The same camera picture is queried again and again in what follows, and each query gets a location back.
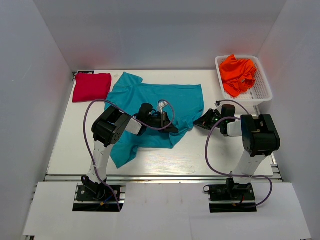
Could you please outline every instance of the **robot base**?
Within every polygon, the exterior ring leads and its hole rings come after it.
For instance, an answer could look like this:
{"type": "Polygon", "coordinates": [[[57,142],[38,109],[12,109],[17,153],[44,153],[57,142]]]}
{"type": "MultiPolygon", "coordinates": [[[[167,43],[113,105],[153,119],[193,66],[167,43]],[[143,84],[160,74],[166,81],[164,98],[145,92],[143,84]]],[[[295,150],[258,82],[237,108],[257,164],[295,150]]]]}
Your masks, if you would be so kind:
{"type": "Polygon", "coordinates": [[[207,185],[204,190],[210,195],[210,213],[245,213],[256,212],[255,193],[251,183],[234,183],[232,178],[226,184],[207,185]]]}
{"type": "MultiPolygon", "coordinates": [[[[120,199],[121,186],[111,185],[116,191],[116,196],[120,199]]],[[[98,198],[86,188],[84,185],[79,185],[76,193],[76,202],[73,204],[73,212],[119,212],[118,205],[109,188],[105,187],[98,198]]]]}

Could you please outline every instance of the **teal t-shirt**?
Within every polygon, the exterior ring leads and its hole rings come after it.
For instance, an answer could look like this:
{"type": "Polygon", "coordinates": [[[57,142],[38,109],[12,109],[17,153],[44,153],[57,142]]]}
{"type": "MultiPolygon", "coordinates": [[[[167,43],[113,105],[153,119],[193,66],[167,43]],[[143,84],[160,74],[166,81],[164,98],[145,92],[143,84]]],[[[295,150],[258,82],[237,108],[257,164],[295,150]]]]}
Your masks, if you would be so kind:
{"type": "MultiPolygon", "coordinates": [[[[201,85],[159,85],[142,83],[143,79],[124,72],[109,92],[107,100],[115,103],[128,114],[139,112],[141,104],[149,103],[157,109],[160,99],[168,100],[175,111],[173,125],[179,133],[163,133],[147,128],[141,136],[125,131],[113,146],[111,158],[117,168],[133,160],[138,148],[172,149],[194,126],[193,122],[204,111],[204,97],[201,85]]],[[[164,109],[172,120],[172,111],[167,105],[164,109]]]]}

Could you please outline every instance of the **t-shirt sleeve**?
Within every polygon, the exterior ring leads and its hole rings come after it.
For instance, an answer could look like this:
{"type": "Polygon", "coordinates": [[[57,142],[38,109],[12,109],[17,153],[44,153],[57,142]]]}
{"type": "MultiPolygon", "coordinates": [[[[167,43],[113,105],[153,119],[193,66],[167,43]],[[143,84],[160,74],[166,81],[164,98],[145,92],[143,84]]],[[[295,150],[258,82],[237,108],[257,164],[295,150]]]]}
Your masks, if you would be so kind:
{"type": "Polygon", "coordinates": [[[141,84],[143,81],[142,77],[132,75],[130,73],[124,72],[119,80],[114,85],[115,88],[127,88],[137,84],[141,84]]]}

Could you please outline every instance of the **white table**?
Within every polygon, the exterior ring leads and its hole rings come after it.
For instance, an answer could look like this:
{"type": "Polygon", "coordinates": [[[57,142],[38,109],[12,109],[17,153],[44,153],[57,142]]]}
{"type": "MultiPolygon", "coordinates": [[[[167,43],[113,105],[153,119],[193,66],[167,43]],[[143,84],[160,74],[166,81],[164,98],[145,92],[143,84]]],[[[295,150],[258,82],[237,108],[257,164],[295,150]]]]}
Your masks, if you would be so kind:
{"type": "MultiPolygon", "coordinates": [[[[253,182],[261,201],[268,183],[253,182]]],[[[72,212],[76,182],[39,182],[23,235],[36,240],[299,240],[310,233],[291,183],[257,212],[209,213],[204,183],[128,183],[121,212],[72,212]]]]}
{"type": "MultiPolygon", "coordinates": [[[[112,85],[118,81],[123,72],[143,78],[148,84],[201,84],[204,98],[204,112],[215,108],[215,101],[223,99],[216,70],[112,70],[94,73],[111,73],[112,85]]],[[[47,170],[48,175],[85,175],[91,159],[85,145],[82,125],[89,102],[72,103],[73,90],[65,112],[63,123],[57,137],[47,170]]],[[[103,113],[105,104],[95,103],[88,114],[86,132],[90,147],[93,149],[91,127],[103,113]]],[[[248,107],[255,114],[253,107],[248,107]]],[[[236,113],[244,111],[236,106],[236,113]]],[[[215,176],[205,161],[205,142],[208,131],[194,127],[187,132],[173,149],[139,148],[134,160],[117,169],[110,159],[107,166],[108,176],[215,176]]],[[[224,137],[216,130],[210,139],[209,160],[217,170],[229,173],[237,166],[244,151],[241,137],[224,137]]],[[[256,175],[272,176],[270,157],[262,162],[256,175]]]]}

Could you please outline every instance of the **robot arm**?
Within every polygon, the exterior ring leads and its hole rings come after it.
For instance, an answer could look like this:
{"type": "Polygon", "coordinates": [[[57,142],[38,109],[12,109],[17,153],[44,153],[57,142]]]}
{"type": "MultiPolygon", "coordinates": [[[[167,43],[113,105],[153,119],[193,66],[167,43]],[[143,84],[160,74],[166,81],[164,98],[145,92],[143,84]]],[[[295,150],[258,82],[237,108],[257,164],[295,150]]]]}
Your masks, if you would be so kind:
{"type": "MultiPolygon", "coordinates": [[[[236,108],[233,105],[220,105],[194,121],[194,124],[211,130],[222,118],[234,117],[236,108]]],[[[244,151],[233,175],[252,176],[261,162],[280,147],[280,138],[274,122],[269,114],[253,117],[242,115],[240,120],[228,119],[218,126],[220,132],[226,137],[242,136],[244,151]]],[[[250,183],[250,177],[235,177],[235,183],[250,183]]]]}
{"type": "MultiPolygon", "coordinates": [[[[164,102],[160,102],[158,105],[166,106],[164,102]]],[[[136,119],[158,129],[170,123],[168,114],[162,108],[153,114],[152,111],[153,106],[151,104],[143,103],[139,112],[135,114],[136,119]]],[[[107,180],[107,165],[113,145],[119,141],[125,131],[140,136],[146,131],[146,128],[131,115],[119,111],[114,106],[108,107],[94,122],[91,130],[94,139],[93,158],[95,166],[92,162],[88,173],[81,177],[82,184],[89,190],[92,197],[98,199],[105,189],[104,184],[101,183],[96,175],[95,167],[99,177],[105,182],[107,180]]],[[[179,130],[171,124],[161,132],[178,133],[179,130]]]]}
{"type": "MultiPolygon", "coordinates": [[[[209,111],[194,122],[195,125],[211,130],[224,117],[234,117],[236,109],[233,105],[222,105],[209,111]]],[[[228,119],[218,126],[226,137],[242,136],[243,154],[230,178],[225,184],[208,185],[205,193],[210,194],[210,212],[237,211],[230,202],[254,201],[254,191],[251,185],[251,176],[254,175],[261,162],[280,147],[280,137],[274,122],[269,114],[259,117],[242,115],[240,120],[228,119]]]]}

